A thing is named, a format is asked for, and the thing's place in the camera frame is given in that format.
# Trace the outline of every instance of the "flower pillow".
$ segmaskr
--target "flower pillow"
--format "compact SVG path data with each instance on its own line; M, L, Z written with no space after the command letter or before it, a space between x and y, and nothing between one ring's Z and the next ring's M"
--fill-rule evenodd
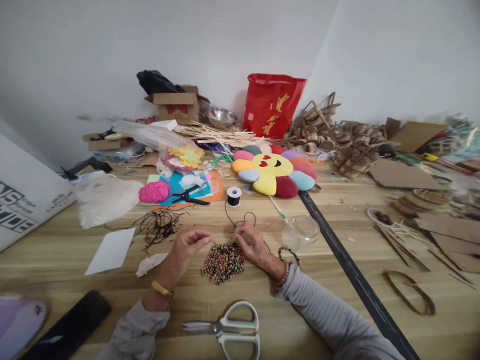
M317 173L305 157L281 146L272 145L271 153L262 153L254 145L233 154L233 170L261 194L289 199L299 190L314 187Z

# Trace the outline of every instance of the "colorful bead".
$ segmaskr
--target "colorful bead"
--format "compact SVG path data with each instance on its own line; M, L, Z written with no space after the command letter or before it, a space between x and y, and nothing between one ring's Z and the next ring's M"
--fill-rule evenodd
M202 275L207 275L211 282L220 286L237 274L244 273L245 261L242 250L236 242L222 244L214 243L200 269Z
M300 265L300 259L299 259L299 257L297 256L297 254L293 252L293 250L292 250L291 248L288 248L288 247L286 247L286 246L280 247L280 248L278 249L278 258L279 258L280 260L282 260L283 262L285 262L284 259L283 259L283 257L282 257L282 250L287 250L288 252L290 252L290 253L293 255L293 257L295 258L296 263L298 264L298 267L300 268L300 270L302 270L302 266Z

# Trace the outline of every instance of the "glass jar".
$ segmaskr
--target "glass jar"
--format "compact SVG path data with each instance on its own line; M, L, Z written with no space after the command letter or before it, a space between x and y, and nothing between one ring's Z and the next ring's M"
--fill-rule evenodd
M319 224L307 215L297 215L281 232L286 247L293 251L302 250L317 241L320 234Z

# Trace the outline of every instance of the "pile of beads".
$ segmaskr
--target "pile of beads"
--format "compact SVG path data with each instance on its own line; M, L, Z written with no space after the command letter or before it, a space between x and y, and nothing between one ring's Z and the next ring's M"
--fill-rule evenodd
M200 273L215 285L222 285L235 275L243 274L244 263L242 250L236 242L214 243Z

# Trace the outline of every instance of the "spool of black thread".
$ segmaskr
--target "spool of black thread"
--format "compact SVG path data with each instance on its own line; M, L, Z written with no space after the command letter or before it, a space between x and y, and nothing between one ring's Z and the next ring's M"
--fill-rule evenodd
M228 205L230 205L232 208L236 208L238 205L240 205L240 195L242 195L242 190L240 190L239 187L229 187L226 191L226 194L228 196L228 199L226 200Z

